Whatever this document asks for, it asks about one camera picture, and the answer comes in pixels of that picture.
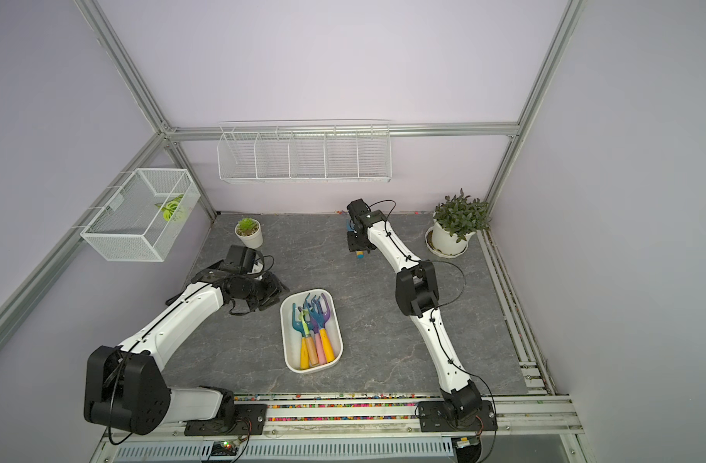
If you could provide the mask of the green rake wooden handle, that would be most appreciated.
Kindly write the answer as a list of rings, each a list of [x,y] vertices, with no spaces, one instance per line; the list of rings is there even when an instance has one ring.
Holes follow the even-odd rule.
[[[299,310],[300,322],[303,326],[304,340],[306,349],[308,349],[308,362],[311,367],[316,367],[319,365],[319,360],[316,351],[315,341],[312,339],[312,330],[308,327],[308,322],[306,322],[306,312],[303,309]]]

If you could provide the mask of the white storage tray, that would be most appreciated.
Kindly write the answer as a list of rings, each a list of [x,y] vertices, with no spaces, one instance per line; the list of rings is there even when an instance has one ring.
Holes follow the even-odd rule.
[[[312,289],[286,297],[279,309],[283,355],[287,368],[298,374],[335,366],[344,345],[333,297]]]

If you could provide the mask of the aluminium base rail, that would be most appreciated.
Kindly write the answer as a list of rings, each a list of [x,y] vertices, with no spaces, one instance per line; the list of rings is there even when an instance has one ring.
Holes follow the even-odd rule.
[[[146,436],[112,445],[103,439],[94,462],[316,462],[443,457],[453,462],[495,462],[511,445],[549,436],[559,460],[592,462],[586,434],[566,395],[513,395],[487,399],[498,429],[421,432],[415,417],[433,395],[242,395],[237,404],[268,408],[256,436],[185,436],[168,424]]]

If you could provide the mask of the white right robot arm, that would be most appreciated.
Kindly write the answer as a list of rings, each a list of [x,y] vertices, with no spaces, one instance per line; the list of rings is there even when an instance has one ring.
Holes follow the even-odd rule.
[[[445,416],[451,422],[490,415],[491,402],[484,399],[474,376],[462,366],[445,329],[435,265],[413,253],[399,238],[389,218],[362,199],[349,203],[351,252],[377,250],[395,273],[395,301],[400,312],[414,323],[422,336],[438,376]]]

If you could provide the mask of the small white potted plant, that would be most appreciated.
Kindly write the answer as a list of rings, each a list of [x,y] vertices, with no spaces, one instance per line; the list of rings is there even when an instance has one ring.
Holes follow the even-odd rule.
[[[248,248],[257,250],[263,245],[261,224],[254,218],[242,218],[236,224],[234,232]]]

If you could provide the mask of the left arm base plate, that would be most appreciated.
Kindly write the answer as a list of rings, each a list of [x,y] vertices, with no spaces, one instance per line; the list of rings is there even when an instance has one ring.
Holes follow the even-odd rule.
[[[260,403],[235,404],[230,413],[209,421],[187,422],[185,436],[256,436],[266,424],[267,406]]]

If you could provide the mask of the black slotted scoop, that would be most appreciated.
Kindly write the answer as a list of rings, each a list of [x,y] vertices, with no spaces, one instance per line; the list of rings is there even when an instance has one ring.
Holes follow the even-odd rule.
[[[173,306],[173,304],[175,304],[176,302],[191,297],[197,291],[200,291],[202,287],[205,287],[206,285],[211,285],[214,276],[215,271],[212,269],[204,269],[198,272],[192,279],[190,279],[190,282],[188,283],[187,287],[185,287],[184,291],[168,299],[166,301],[166,305],[168,307]]]

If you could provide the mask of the green leaf toy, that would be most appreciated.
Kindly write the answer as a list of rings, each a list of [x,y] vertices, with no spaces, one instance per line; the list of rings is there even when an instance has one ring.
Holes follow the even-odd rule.
[[[168,200],[167,202],[163,204],[155,204],[156,208],[158,208],[162,218],[167,222],[176,222],[180,223],[183,222],[186,219],[186,213],[184,212],[181,204],[183,201],[184,195],[178,195],[175,198],[172,198],[171,200]]]

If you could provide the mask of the purple rake pink handle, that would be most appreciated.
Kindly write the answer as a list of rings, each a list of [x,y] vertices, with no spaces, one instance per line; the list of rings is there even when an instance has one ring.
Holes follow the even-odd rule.
[[[312,315],[312,311],[315,308],[314,298],[305,300],[305,312],[306,312],[306,322],[308,322],[308,327],[312,330],[312,339],[315,341],[317,356],[320,365],[325,365],[327,363],[326,354],[324,347],[322,345],[321,338],[319,337],[319,327],[316,323],[315,318]]]
[[[322,314],[325,321],[328,321],[332,316],[332,310],[329,299],[326,293],[321,293],[318,298],[318,311]]]

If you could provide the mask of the large white potted plant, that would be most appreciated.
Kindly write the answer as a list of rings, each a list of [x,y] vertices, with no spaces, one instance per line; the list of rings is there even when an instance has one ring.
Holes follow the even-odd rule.
[[[453,196],[445,196],[434,210],[434,246],[443,253],[462,251],[478,231],[488,230],[490,204],[472,198],[461,189]]]

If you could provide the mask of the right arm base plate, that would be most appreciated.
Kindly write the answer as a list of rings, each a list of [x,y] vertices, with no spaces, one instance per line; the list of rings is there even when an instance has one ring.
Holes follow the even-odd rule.
[[[482,402],[474,416],[464,419],[449,418],[444,401],[421,401],[416,405],[415,417],[421,432],[468,431],[482,434],[498,429],[497,413],[489,400]]]

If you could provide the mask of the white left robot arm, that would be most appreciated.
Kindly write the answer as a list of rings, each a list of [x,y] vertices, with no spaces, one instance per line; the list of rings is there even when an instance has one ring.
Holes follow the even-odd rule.
[[[163,370],[196,328],[222,308],[234,309],[242,300],[253,313],[277,304],[288,287],[273,273],[274,263],[262,252],[233,245],[135,335],[96,348],[86,364],[85,420],[128,435],[181,422],[189,436],[238,433],[241,418],[232,391],[171,387]]]

